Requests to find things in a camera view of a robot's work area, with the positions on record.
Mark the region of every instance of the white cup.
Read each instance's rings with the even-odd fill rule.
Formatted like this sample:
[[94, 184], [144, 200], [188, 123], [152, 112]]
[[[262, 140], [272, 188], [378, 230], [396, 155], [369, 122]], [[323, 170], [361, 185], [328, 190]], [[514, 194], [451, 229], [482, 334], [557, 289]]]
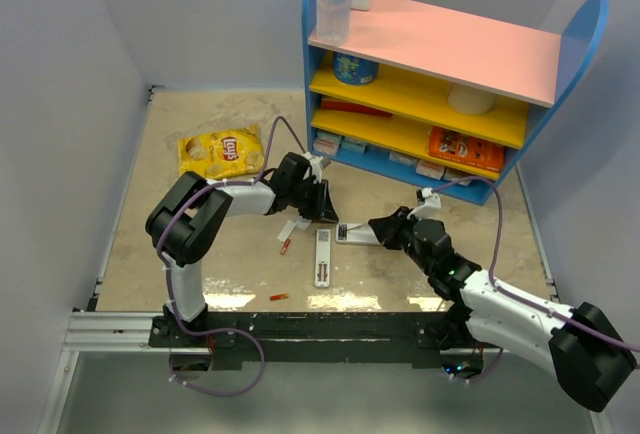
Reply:
[[459, 113], [479, 116], [493, 109], [497, 97], [493, 92], [454, 83], [449, 88], [447, 100], [449, 105]]

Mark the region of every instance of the blue can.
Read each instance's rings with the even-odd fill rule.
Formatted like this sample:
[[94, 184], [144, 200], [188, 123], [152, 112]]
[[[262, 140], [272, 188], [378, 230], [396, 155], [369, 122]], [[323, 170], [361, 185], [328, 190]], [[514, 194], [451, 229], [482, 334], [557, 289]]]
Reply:
[[333, 53], [333, 73], [339, 81], [352, 86], [364, 86], [378, 75], [379, 64], [367, 59]]

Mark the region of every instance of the yellow shelf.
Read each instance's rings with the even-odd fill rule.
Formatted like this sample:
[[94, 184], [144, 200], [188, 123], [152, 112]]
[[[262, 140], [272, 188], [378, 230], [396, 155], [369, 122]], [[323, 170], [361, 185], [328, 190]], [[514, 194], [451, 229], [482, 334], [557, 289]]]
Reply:
[[331, 55], [327, 55], [313, 77], [311, 91], [504, 146], [520, 149], [524, 145], [528, 114], [526, 102], [498, 96], [492, 111], [481, 116], [468, 116], [449, 107], [448, 81], [380, 65], [378, 77], [371, 84], [350, 86], [334, 76]]
[[455, 162], [436, 159], [429, 156], [427, 143], [431, 125], [415, 122], [403, 117], [378, 117], [354, 112], [317, 109], [311, 125], [318, 129], [334, 132], [348, 137], [356, 137], [386, 149], [402, 152], [436, 164], [453, 167], [464, 172], [496, 180], [497, 172], [477, 167], [462, 166]]

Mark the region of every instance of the tabletop surface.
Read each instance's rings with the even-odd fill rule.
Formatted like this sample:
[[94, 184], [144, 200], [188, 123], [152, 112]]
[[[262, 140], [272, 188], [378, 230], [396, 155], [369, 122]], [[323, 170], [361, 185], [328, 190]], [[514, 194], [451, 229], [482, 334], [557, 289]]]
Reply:
[[[301, 91], [158, 92], [141, 140], [98, 300], [99, 311], [159, 311], [166, 300], [160, 261], [144, 231], [146, 218], [178, 177], [176, 142], [191, 135], [258, 123], [263, 144], [275, 116], [286, 117], [305, 139]], [[297, 145], [281, 124], [269, 167]], [[326, 170], [341, 222], [363, 223], [415, 206], [415, 188], [338, 163]], [[500, 186], [505, 225], [496, 275], [541, 297], [546, 281], [515, 170]], [[203, 291], [211, 310], [244, 311], [436, 311], [445, 303], [403, 253], [381, 247], [338, 245], [332, 239], [331, 287], [313, 285], [315, 231], [295, 230], [284, 256], [277, 240], [297, 211], [273, 216], [239, 216], [224, 221], [203, 260]], [[487, 267], [495, 242], [494, 199], [483, 206], [442, 197], [436, 216], [454, 247]], [[274, 294], [289, 298], [270, 301]]]

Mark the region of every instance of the white remote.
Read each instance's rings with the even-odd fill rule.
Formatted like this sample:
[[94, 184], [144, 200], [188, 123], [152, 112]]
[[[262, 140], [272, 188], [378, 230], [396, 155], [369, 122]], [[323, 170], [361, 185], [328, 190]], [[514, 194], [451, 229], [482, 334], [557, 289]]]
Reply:
[[316, 264], [313, 273], [316, 287], [329, 287], [331, 282], [331, 230], [316, 231]]

